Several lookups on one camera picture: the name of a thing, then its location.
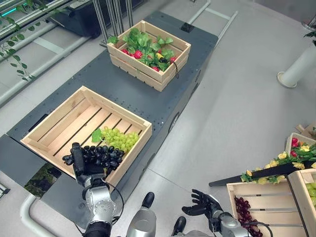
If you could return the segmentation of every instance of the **white pillar base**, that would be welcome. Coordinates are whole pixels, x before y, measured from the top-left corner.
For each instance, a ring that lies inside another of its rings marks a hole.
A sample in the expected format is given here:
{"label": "white pillar base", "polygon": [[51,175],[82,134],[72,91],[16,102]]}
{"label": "white pillar base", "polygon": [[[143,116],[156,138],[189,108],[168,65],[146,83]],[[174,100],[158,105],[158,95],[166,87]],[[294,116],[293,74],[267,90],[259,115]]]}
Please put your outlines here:
{"label": "white pillar base", "polygon": [[283,74],[284,74],[284,72],[278,72],[278,73],[277,73],[277,76],[276,76],[277,81],[278,81],[281,85],[283,85],[284,87],[286,87],[286,88],[295,88],[295,87],[297,86],[297,83],[295,83],[294,85],[287,85],[287,84],[285,84],[285,83],[282,81],[282,76],[283,76]]}

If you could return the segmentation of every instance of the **grape leaf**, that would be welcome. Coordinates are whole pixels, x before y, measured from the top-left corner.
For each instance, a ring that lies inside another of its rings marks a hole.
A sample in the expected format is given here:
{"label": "grape leaf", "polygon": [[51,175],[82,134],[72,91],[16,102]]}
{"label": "grape leaf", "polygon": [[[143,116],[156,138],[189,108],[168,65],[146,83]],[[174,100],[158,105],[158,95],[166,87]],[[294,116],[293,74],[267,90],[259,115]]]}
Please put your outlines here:
{"label": "grape leaf", "polygon": [[167,38],[166,38],[165,43],[172,43],[172,42],[173,42],[173,39],[172,39],[172,38],[170,38],[170,37],[167,37]]}
{"label": "grape leaf", "polygon": [[158,44],[157,42],[156,43],[152,43],[150,45],[150,48],[152,48],[154,51],[158,51],[159,49],[161,49],[161,46],[160,44]]}
{"label": "grape leaf", "polygon": [[102,137],[102,133],[101,133],[101,129],[97,129],[95,131],[93,131],[93,133],[91,134],[92,137],[92,142],[101,142],[101,137]]}

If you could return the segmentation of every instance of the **wooden board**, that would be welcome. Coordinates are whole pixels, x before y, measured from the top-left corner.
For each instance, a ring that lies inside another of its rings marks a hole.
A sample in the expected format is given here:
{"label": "wooden board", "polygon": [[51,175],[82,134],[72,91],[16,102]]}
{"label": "wooden board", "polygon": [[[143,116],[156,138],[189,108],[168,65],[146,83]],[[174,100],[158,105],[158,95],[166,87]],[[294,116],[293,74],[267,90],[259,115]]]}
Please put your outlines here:
{"label": "wooden board", "polygon": [[75,178],[73,167],[62,157],[70,154],[73,142],[80,145],[100,145],[91,142],[91,133],[97,128],[118,128],[121,132],[137,132],[139,140],[123,156],[123,162],[108,176],[116,185],[152,135],[152,124],[114,102],[82,86],[56,108],[21,142],[45,160]]}
{"label": "wooden board", "polygon": [[[137,28],[142,32],[148,33],[149,37],[153,40],[155,40],[157,36],[161,36],[164,39],[166,37],[172,38],[173,43],[165,45],[165,47],[174,51],[177,57],[175,63],[178,70],[181,70],[181,68],[186,64],[191,50],[191,45],[189,43],[143,20],[134,25],[132,28]],[[157,72],[134,57],[123,53],[121,50],[127,48],[127,45],[122,38],[123,36],[128,35],[132,28],[118,36],[119,41],[116,45],[113,43],[107,44],[111,61],[114,65],[122,68],[126,72],[129,72],[137,79],[144,81],[146,84],[152,86],[158,91],[162,91],[174,78],[176,74],[176,67],[174,64],[171,64],[164,72]]]}
{"label": "wooden board", "polygon": [[306,183],[316,182],[316,169],[298,170],[288,175],[293,194],[300,208],[310,237],[316,236],[316,211],[306,188]]}

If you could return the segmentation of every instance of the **cable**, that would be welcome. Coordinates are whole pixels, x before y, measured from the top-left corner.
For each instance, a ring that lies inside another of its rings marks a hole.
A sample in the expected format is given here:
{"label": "cable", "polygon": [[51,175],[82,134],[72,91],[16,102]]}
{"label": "cable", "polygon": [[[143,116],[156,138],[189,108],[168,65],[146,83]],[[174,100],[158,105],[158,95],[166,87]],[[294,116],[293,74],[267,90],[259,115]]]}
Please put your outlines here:
{"label": "cable", "polygon": [[102,179],[102,181],[103,181],[104,183],[110,185],[112,188],[114,188],[114,189],[118,192],[120,198],[122,199],[122,204],[123,204],[123,206],[122,206],[122,211],[120,212],[120,215],[119,215],[119,216],[115,216],[115,217],[113,218],[113,223],[112,223],[112,225],[114,225],[114,224],[120,219],[120,217],[121,217],[122,214],[123,214],[123,211],[124,211],[124,200],[123,200],[122,194],[120,194],[119,190],[118,190],[115,186],[113,186],[112,184],[108,183],[108,182],[105,181],[104,179]]}
{"label": "cable", "polygon": [[268,231],[270,232],[270,236],[273,237],[272,230],[270,229],[270,227],[267,224],[265,224],[263,222],[253,221],[253,222],[243,223],[241,225],[248,226],[248,225],[257,225],[257,224],[265,226],[268,229]]}

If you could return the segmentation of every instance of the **grape bunch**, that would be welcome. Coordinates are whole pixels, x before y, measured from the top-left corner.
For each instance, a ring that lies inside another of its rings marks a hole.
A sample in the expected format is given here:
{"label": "grape bunch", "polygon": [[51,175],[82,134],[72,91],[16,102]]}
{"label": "grape bunch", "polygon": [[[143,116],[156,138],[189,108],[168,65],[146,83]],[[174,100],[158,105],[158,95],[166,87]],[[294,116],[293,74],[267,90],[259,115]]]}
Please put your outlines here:
{"label": "grape bunch", "polygon": [[[125,154],[123,150],[114,148],[114,146],[85,146],[81,147],[83,159],[86,164],[94,164],[106,168],[106,175],[109,175],[112,170],[116,170],[119,164],[123,161],[122,157]],[[74,163],[73,155],[63,157],[66,165]]]}
{"label": "grape bunch", "polygon": [[[250,211],[248,209],[250,208],[249,202],[247,200],[244,200],[242,197],[237,198],[235,197],[235,204],[236,204],[236,211],[238,213],[238,221],[241,224],[249,223],[249,222],[257,222],[256,219],[252,219],[252,216],[250,215]],[[262,237],[262,233],[257,227],[257,225],[249,225],[249,226],[243,226],[244,228],[248,229],[249,233],[253,237]]]}
{"label": "grape bunch", "polygon": [[111,129],[106,126],[104,127],[104,130],[101,130],[101,134],[104,137],[104,141],[109,146],[119,148],[125,153],[130,151],[139,139],[139,136],[136,132],[131,132],[125,135],[117,128]]}

